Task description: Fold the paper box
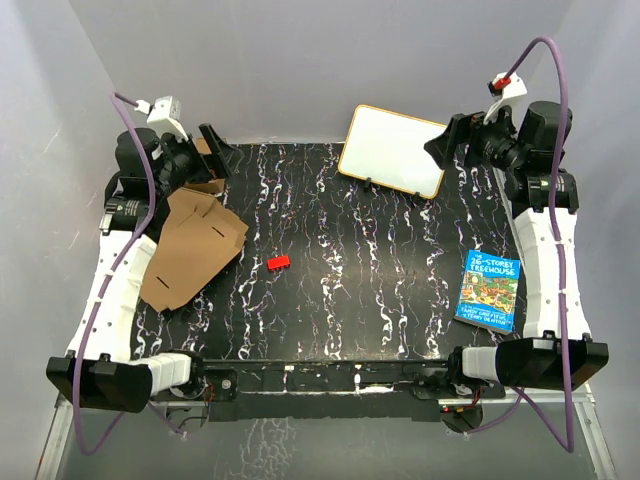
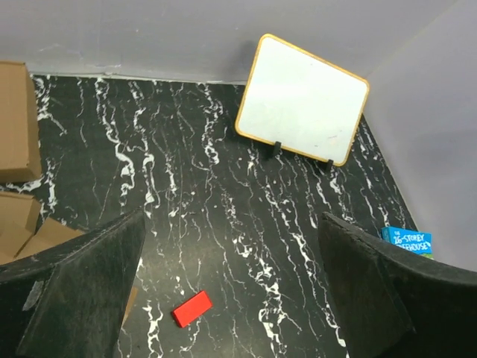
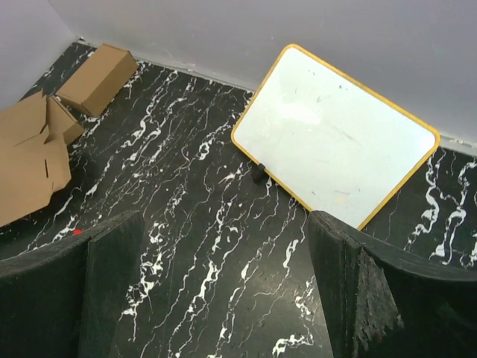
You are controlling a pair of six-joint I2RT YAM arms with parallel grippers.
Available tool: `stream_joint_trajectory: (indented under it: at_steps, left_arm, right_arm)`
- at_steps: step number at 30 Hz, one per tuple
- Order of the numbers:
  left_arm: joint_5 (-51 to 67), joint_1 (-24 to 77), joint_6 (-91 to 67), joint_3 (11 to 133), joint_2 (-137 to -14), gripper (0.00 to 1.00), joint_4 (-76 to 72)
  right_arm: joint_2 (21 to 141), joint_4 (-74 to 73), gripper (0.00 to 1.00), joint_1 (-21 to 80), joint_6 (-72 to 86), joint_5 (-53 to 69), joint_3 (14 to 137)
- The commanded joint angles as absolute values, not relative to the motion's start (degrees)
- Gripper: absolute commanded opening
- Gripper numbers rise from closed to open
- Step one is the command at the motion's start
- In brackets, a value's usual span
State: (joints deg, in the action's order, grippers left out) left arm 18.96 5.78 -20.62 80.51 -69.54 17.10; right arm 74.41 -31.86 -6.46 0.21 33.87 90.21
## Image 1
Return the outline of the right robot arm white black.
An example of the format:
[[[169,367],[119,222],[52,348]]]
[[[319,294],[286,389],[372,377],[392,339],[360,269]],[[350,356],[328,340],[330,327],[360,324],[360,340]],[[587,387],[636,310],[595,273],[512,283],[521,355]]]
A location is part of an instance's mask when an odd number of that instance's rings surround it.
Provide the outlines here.
[[[482,381],[507,387],[574,390],[609,361],[609,348],[593,339],[582,310],[575,261],[579,208],[575,177],[553,163],[573,113],[552,101],[535,101],[515,127],[510,107],[494,121],[484,112],[458,113],[424,145],[439,167],[487,164],[505,174],[526,281],[522,336],[496,347],[458,347],[449,357],[447,388],[466,397]]]

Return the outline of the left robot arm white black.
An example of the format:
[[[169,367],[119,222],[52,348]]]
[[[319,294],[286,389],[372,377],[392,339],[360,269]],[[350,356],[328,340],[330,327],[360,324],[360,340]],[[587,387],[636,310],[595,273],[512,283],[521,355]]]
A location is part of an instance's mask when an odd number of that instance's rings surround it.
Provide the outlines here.
[[[244,155],[208,124],[198,137],[125,131],[114,155],[85,311],[46,375],[80,408],[137,413],[162,391],[194,399],[205,390],[195,354],[173,348],[134,359],[130,336],[140,303],[177,310],[240,254],[247,226],[218,194]]]

